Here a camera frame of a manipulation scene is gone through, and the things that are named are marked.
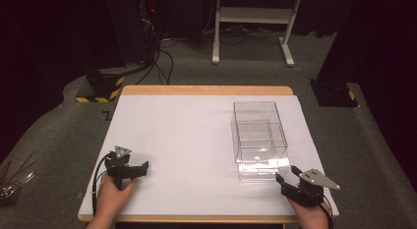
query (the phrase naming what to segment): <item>human hand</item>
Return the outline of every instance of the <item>human hand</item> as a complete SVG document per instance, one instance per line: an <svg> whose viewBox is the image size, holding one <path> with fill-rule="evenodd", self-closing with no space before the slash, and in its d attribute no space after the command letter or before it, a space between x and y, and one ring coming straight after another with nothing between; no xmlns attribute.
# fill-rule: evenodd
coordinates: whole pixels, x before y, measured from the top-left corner
<svg viewBox="0 0 417 229"><path fill-rule="evenodd" d="M288 202L297 213L298 221L303 229L328 229L328 217L319 206L306 207L291 199L288 199ZM328 213L330 212L325 201L322 202L322 206Z"/></svg>
<svg viewBox="0 0 417 229"><path fill-rule="evenodd" d="M138 179L133 179L123 191L117 189L114 179L107 174L101 176L100 188L97 197L97 211L94 219L87 228L108 228L117 214L128 202L130 196L138 185Z"/></svg>

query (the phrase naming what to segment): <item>cable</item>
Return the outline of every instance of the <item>cable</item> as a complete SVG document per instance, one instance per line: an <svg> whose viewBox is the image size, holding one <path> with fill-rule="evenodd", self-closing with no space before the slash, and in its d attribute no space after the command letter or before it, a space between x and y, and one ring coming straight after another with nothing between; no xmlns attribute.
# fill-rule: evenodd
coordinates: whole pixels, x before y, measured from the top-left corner
<svg viewBox="0 0 417 229"><path fill-rule="evenodd" d="M164 50L159 50L159 51L162 52L162 53L165 53L171 59L171 69L169 70L168 79L166 80L166 84L169 85L169 82L171 80L172 70L174 68L174 60L172 59L172 56L168 52L166 52Z"/></svg>
<svg viewBox="0 0 417 229"><path fill-rule="evenodd" d="M100 173L100 175L98 175L98 177L97 177L96 181L98 182L98 179L100 179L100 177L101 177L102 175L104 175L104 173L106 173L106 172L107 172L107 171L104 171L104 172Z"/></svg>
<svg viewBox="0 0 417 229"><path fill-rule="evenodd" d="M211 15L212 15L212 8L214 5L214 0L211 0L211 9L209 10L209 17L208 17L208 23L206 24L206 27L203 29L202 33L205 33L205 31L207 30L207 28L209 27L209 22L211 21Z"/></svg>
<svg viewBox="0 0 417 229"><path fill-rule="evenodd" d="M98 165L95 168L94 178L92 179L92 197L91 198L92 198L92 215L93 216L95 216L95 212L97 210L96 207L97 207L97 175L98 175L98 170L100 169L101 164L103 163L103 161L107 157L110 157L110 153L107 153L106 155L104 155L104 157L102 157L101 160L98 162Z"/></svg>
<svg viewBox="0 0 417 229"><path fill-rule="evenodd" d="M160 75L162 75L165 78L166 82L168 83L168 79L166 78L165 74L162 72L162 70L159 68L159 66L157 64L156 64L156 68L157 68L157 71L158 71L157 74L158 74L158 77L159 77L160 84L163 85L163 82L162 82L162 79L161 79Z"/></svg>
<svg viewBox="0 0 417 229"><path fill-rule="evenodd" d="M153 60L153 63L150 66L150 68L148 69L147 73L137 83L135 83L135 85L138 85L141 81L143 81L148 76L148 74L150 73L150 71L156 65L156 61L157 61L158 58L159 58L159 50L157 50L156 58Z"/></svg>
<svg viewBox="0 0 417 229"><path fill-rule="evenodd" d="M146 19L142 19L142 22L148 23L147 30L149 30L149 26L151 26L151 35L154 35L153 23L151 23L149 20L146 20Z"/></svg>
<svg viewBox="0 0 417 229"><path fill-rule="evenodd" d="M319 204L319 207L322 209L322 211L326 214L326 217L328 218L328 229L332 229L334 226L333 225L333 209L331 209L331 205L329 202L328 202L328 206L330 207L330 214L328 214L328 211L321 204Z"/></svg>
<svg viewBox="0 0 417 229"><path fill-rule="evenodd" d="M178 44L178 42L180 41L180 38L178 38L178 37L163 39L162 41L168 41L168 40L174 40L174 39L177 39L177 40L173 44L168 45L168 46L160 46L160 48L169 48L169 47L173 47L174 45Z"/></svg>
<svg viewBox="0 0 417 229"><path fill-rule="evenodd" d="M267 32L266 35L249 35L249 32L247 32L246 38L248 39L270 39L270 38L275 38L275 37L279 37L280 35L282 35L284 33L284 31L277 31L277 34L273 34L274 31L270 30L269 32Z"/></svg>
<svg viewBox="0 0 417 229"><path fill-rule="evenodd" d="M219 41L221 43L223 43L223 44L226 44L226 45L238 45L238 44L242 43L245 40L245 38L246 38L246 33L243 32L241 29L240 30L227 30L227 31L230 31L228 33L229 36L242 36L242 38L238 42L236 42L236 43L228 43L228 42L225 42L224 40L221 40L220 39Z"/></svg>
<svg viewBox="0 0 417 229"><path fill-rule="evenodd" d="M127 72L124 72L124 73L118 73L118 74L115 74L115 75L107 75L106 74L105 77L110 79L110 78L119 78L119 77L125 77L125 76L128 76L128 75L131 75L131 74L136 74L136 73L141 72L141 71L145 70L146 68L148 68L150 66L150 64L151 64L151 62L147 62L147 63L144 64L144 66L142 66L140 68L133 69L133 70L130 70L130 71L127 71Z"/></svg>

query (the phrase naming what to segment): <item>white metal stand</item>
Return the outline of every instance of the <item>white metal stand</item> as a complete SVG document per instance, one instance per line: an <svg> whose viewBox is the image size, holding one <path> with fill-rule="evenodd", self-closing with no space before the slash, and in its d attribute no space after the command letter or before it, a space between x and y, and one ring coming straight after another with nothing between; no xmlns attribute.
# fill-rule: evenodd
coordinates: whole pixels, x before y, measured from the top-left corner
<svg viewBox="0 0 417 229"><path fill-rule="evenodd" d="M258 23L287 25L285 36L279 38L279 44L288 67L294 66L294 60L288 48L288 39L297 16L301 0L295 0L292 9L221 7L220 0L216 2L214 42L212 47L212 63L220 62L219 27L220 22L229 23Z"/></svg>

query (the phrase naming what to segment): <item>transparent container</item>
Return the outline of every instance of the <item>transparent container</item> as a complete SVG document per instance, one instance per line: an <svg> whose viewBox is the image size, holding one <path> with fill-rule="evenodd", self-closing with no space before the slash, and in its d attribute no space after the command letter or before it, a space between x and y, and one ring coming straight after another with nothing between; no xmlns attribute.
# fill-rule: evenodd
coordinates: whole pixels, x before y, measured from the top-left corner
<svg viewBox="0 0 417 229"><path fill-rule="evenodd" d="M235 102L232 133L241 181L275 181L290 168L287 142L273 101Z"/></svg>

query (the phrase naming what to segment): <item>table edge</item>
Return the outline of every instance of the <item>table edge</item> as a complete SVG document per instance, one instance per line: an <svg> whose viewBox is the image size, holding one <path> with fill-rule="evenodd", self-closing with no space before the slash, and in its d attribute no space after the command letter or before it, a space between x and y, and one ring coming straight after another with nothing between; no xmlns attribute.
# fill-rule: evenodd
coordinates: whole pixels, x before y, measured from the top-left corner
<svg viewBox="0 0 417 229"><path fill-rule="evenodd" d="M92 215L79 214L81 221L91 221ZM254 216L254 215L119 215L116 222L172 222L172 223L298 223L297 216Z"/></svg>
<svg viewBox="0 0 417 229"><path fill-rule="evenodd" d="M293 95L289 86L124 86L122 95Z"/></svg>

